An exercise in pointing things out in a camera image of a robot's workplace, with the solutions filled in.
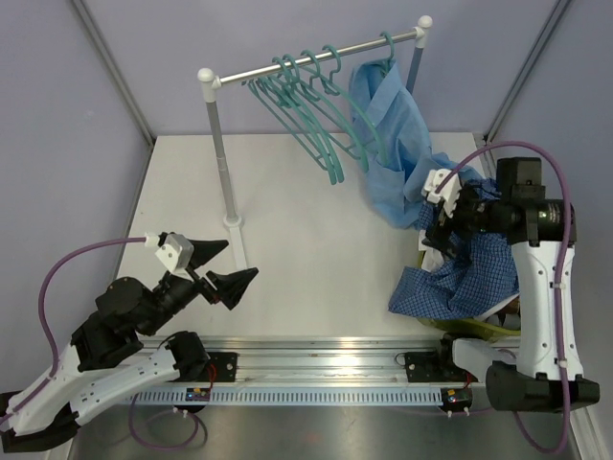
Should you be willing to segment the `light blue shirt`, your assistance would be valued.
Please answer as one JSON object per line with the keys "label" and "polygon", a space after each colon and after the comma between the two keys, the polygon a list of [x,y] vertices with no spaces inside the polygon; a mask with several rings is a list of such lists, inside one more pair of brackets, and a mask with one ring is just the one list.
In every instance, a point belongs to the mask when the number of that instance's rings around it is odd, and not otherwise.
{"label": "light blue shirt", "polygon": [[431,170],[451,169],[454,163],[433,151],[430,132],[412,94],[403,84],[395,63],[383,78],[380,60],[356,67],[349,93],[375,124],[388,151],[383,160],[367,126],[350,109],[354,129],[367,143],[369,170],[366,191],[374,209],[392,226],[416,226],[423,203],[421,188]]}

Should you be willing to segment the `dark blue checked shirt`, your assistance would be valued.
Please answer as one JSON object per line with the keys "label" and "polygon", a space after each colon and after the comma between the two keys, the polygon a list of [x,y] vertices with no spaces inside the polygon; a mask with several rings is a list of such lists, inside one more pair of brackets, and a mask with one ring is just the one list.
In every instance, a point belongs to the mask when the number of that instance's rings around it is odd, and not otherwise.
{"label": "dark blue checked shirt", "polygon": [[505,236],[477,233],[464,241],[453,235],[451,241],[459,250],[455,258],[431,271],[403,269],[389,312],[433,320],[477,318],[518,297],[517,272]]}

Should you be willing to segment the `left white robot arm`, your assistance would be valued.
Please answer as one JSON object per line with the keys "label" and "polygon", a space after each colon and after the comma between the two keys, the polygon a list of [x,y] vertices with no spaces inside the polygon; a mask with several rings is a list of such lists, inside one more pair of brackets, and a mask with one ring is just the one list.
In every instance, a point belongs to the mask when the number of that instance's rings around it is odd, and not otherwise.
{"label": "left white robot arm", "polygon": [[[95,249],[141,243],[153,249],[165,272],[149,288],[133,277],[113,281],[96,301],[92,314],[59,349],[46,318],[48,287],[69,261]],[[190,240],[174,232],[145,234],[90,244],[60,259],[48,272],[38,294],[38,315],[52,353],[50,368],[27,389],[1,396],[1,443],[6,453],[42,452],[72,440],[78,431],[109,407],[158,383],[197,381],[211,395],[217,369],[198,334],[180,331],[165,338],[143,360],[126,360],[140,352],[142,337],[154,336],[196,298],[233,310],[259,271],[230,274],[197,270],[229,243]]]}

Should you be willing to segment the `teal hanger of checked shirt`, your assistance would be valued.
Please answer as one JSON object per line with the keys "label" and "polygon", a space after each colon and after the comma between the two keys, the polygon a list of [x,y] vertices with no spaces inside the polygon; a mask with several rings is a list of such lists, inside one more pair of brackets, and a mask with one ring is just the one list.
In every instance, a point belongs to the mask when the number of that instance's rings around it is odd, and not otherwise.
{"label": "teal hanger of checked shirt", "polygon": [[388,160],[388,151],[385,147],[383,139],[381,138],[379,132],[375,127],[375,124],[371,121],[371,119],[366,114],[365,110],[362,108],[359,102],[351,96],[349,91],[342,89],[338,84],[334,82],[334,75],[339,73],[342,69],[342,59],[338,50],[330,44],[324,45],[322,47],[322,50],[330,52],[332,58],[336,61],[336,68],[334,70],[331,70],[326,78],[323,78],[323,85],[326,87],[327,91],[331,92],[332,95],[340,95],[350,103],[350,106],[358,114],[359,118],[364,122],[364,124],[368,127],[368,130],[373,135],[373,139],[377,144],[376,152],[382,155],[383,160]]}

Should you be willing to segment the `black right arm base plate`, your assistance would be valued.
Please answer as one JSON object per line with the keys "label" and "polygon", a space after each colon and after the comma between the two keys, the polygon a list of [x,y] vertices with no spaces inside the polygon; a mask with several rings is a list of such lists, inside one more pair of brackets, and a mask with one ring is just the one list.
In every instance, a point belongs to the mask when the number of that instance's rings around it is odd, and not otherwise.
{"label": "black right arm base plate", "polygon": [[453,363],[450,357],[437,351],[407,352],[402,355],[407,380],[410,383],[475,383],[479,380]]}

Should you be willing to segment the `teal hanger of blue shirt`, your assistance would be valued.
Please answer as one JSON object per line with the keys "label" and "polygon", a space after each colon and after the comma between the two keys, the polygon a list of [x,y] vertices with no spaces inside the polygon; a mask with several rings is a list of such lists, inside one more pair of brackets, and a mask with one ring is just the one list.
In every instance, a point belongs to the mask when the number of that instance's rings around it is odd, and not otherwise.
{"label": "teal hanger of blue shirt", "polygon": [[389,72],[392,70],[395,62],[395,42],[392,36],[387,32],[383,31],[379,34],[385,40],[385,44],[388,47],[389,55],[386,58],[383,58],[379,64],[379,71],[383,78],[385,78]]}

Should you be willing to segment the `teal hanger of white shirt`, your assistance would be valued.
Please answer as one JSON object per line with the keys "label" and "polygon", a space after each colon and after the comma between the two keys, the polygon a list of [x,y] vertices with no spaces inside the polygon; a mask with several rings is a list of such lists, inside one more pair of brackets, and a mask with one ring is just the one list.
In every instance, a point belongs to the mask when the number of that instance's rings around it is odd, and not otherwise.
{"label": "teal hanger of white shirt", "polygon": [[310,50],[303,50],[300,57],[308,59],[308,63],[302,65],[301,68],[309,73],[309,77],[308,81],[305,81],[300,76],[298,64],[292,59],[292,66],[295,68],[295,93],[300,94],[305,102],[311,104],[324,118],[328,119],[341,132],[347,134],[350,139],[348,144],[342,144],[323,128],[322,123],[309,109],[304,107],[304,119],[312,134],[312,136],[307,137],[307,139],[318,151],[314,159],[317,161],[320,159],[325,160],[327,171],[331,173],[330,181],[332,184],[342,182],[344,180],[344,173],[335,150],[331,146],[331,144],[334,143],[339,149],[356,161],[362,172],[366,173],[369,170],[367,143],[363,141],[362,135],[356,133],[353,122],[337,108],[335,102],[336,100],[343,100],[348,104],[349,109],[353,110],[353,108],[345,98],[340,95],[332,95],[323,85],[323,78],[326,78],[321,69],[321,62],[324,60],[323,57],[317,57]]}

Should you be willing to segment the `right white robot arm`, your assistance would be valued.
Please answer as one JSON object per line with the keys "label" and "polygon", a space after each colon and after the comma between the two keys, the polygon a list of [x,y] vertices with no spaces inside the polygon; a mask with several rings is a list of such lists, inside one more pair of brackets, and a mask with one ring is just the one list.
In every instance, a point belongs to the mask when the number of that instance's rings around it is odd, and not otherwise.
{"label": "right white robot arm", "polygon": [[435,355],[437,373],[455,380],[468,371],[483,382],[498,411],[560,413],[598,403],[600,386],[587,379],[575,341],[571,273],[576,225],[573,207],[546,197],[541,161],[503,158],[495,198],[448,169],[432,170],[422,186],[437,215],[424,244],[454,258],[451,237],[501,234],[511,247],[520,300],[518,355],[505,355],[475,338],[456,338]]}

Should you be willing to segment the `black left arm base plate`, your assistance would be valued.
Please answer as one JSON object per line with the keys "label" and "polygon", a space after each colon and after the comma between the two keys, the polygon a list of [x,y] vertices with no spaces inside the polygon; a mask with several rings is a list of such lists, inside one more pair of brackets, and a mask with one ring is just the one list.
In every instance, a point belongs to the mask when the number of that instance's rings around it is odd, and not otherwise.
{"label": "black left arm base plate", "polygon": [[209,352],[207,365],[196,375],[181,378],[180,381],[210,382],[214,377],[214,383],[235,382],[238,370],[238,354],[234,352]]}

